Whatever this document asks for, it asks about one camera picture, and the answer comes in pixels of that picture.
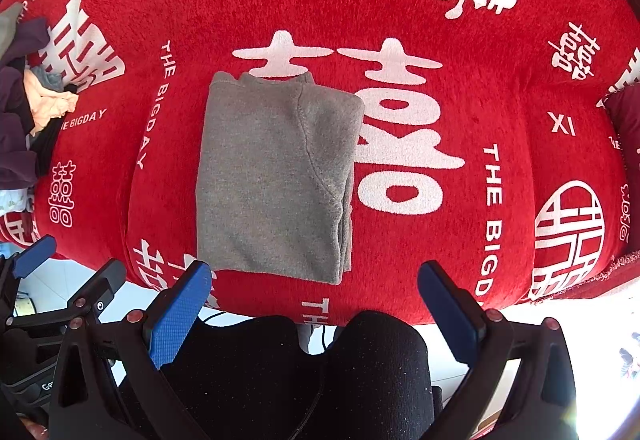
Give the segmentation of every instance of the metal bolt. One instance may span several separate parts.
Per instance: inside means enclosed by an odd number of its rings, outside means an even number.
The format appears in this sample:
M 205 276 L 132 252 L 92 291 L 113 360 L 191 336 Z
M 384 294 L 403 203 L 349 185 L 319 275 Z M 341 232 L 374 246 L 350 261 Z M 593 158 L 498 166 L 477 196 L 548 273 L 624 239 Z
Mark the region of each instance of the metal bolt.
M 560 323 L 558 321 L 556 321 L 553 317 L 547 317 L 545 319 L 545 326 L 547 328 L 549 328 L 550 330 L 559 330 L 560 329 Z
M 78 328 L 83 324 L 84 320 L 82 320 L 82 317 L 74 317 L 69 321 L 69 328 L 71 328 L 72 330 L 78 330 Z
M 130 323 L 139 323 L 145 314 L 142 310 L 132 310 L 127 314 L 127 321 Z
M 495 308 L 489 308 L 485 312 L 485 314 L 489 318 L 489 320 L 493 321 L 494 323 L 499 323 L 504 319 L 503 315 L 499 311 L 497 311 Z

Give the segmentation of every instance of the blue gripper pad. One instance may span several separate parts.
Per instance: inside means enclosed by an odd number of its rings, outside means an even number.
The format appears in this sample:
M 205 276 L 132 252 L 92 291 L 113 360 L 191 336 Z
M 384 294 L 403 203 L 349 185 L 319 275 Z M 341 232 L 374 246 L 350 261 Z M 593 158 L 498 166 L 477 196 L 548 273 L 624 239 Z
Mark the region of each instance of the blue gripper pad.
M 14 277 L 24 279 L 56 253 L 56 239 L 46 235 L 14 258 Z
M 174 361 L 211 292 L 211 269 L 206 263 L 197 263 L 191 279 L 178 295 L 172 294 L 174 300 L 169 303 L 169 307 L 151 330 L 149 356 L 158 370 Z
M 454 358 L 472 367 L 478 358 L 478 331 L 456 298 L 455 290 L 458 288 L 437 263 L 427 261 L 420 267 L 418 291 L 422 300 Z

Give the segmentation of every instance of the person's finger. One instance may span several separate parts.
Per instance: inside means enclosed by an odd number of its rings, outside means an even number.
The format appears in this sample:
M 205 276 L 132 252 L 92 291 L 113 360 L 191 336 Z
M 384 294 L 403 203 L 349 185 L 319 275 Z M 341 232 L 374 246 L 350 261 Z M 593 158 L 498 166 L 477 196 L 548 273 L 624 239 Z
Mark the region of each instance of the person's finger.
M 38 440 L 47 440 L 49 438 L 49 431 L 47 431 L 47 428 L 45 428 L 44 426 L 36 424 L 28 418 L 20 417 L 20 420 L 22 420 L 22 423 L 27 428 L 27 431 L 29 431 L 29 433 L 31 433 L 31 436 L 33 436 L 34 438 L 37 438 Z

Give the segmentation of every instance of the maroon pillow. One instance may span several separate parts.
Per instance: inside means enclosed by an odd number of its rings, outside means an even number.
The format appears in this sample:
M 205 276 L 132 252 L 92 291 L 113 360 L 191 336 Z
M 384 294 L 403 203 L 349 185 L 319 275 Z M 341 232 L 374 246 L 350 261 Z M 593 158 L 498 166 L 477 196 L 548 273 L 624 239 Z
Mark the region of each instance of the maroon pillow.
M 626 251 L 640 250 L 640 83 L 610 94 L 604 101 L 618 133 L 629 185 L 630 228 Z

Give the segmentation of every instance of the folded gray sweater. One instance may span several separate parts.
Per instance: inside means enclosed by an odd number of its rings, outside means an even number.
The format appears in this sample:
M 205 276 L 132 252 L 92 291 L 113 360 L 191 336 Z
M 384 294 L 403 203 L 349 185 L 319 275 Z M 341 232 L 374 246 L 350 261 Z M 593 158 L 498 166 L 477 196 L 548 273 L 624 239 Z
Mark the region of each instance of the folded gray sweater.
M 196 188 L 198 258 L 216 270 L 338 284 L 351 268 L 354 94 L 218 72 Z

